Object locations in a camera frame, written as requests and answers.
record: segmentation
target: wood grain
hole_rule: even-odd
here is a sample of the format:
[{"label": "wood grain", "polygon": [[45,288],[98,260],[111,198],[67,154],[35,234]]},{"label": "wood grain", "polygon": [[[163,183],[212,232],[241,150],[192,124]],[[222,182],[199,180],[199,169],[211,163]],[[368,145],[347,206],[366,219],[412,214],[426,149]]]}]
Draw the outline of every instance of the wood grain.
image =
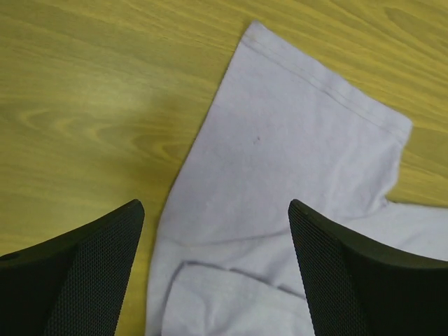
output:
[{"label": "wood grain", "polygon": [[117,335],[142,335],[158,217],[254,19],[413,119],[390,198],[448,206],[447,18],[445,0],[1,0],[0,254],[139,198]]}]

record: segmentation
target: white cloth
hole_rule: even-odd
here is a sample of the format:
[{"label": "white cloth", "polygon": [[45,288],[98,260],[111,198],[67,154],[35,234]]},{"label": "white cloth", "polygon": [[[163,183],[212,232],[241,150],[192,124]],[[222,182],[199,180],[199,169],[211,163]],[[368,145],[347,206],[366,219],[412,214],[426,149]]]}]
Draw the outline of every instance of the white cloth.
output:
[{"label": "white cloth", "polygon": [[160,219],[146,336],[314,334],[288,224],[299,199],[448,259],[448,212],[393,204],[412,124],[260,23],[244,34]]}]

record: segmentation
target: wooden surface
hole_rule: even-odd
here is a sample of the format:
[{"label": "wooden surface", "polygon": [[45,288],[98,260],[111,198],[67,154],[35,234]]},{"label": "wooden surface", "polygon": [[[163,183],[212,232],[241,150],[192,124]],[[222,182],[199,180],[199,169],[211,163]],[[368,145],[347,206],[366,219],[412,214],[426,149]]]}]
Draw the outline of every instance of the wooden surface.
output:
[{"label": "wooden surface", "polygon": [[390,198],[448,206],[446,0],[0,0],[0,255],[139,198],[117,335],[142,335],[158,217],[253,19],[413,119]]}]

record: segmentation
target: textured black pad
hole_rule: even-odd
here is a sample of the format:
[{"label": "textured black pad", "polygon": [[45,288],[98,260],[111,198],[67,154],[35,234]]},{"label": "textured black pad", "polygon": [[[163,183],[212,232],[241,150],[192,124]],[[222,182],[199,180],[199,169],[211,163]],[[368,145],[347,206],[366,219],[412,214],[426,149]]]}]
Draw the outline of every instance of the textured black pad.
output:
[{"label": "textured black pad", "polygon": [[0,335],[112,336],[143,221],[134,200],[0,257]]},{"label": "textured black pad", "polygon": [[380,244],[297,200],[289,218],[316,336],[448,335],[448,262]]}]

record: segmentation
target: t-shirt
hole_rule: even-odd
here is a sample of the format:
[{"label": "t-shirt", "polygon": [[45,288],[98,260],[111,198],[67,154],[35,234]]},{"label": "t-shirt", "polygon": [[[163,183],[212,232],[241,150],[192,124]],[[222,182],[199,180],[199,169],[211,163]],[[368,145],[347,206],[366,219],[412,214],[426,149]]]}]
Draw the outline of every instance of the t-shirt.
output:
[{"label": "t-shirt", "polygon": [[448,260],[447,210],[385,198],[411,129],[252,23],[160,219],[146,336],[314,335],[292,199],[389,246]]}]

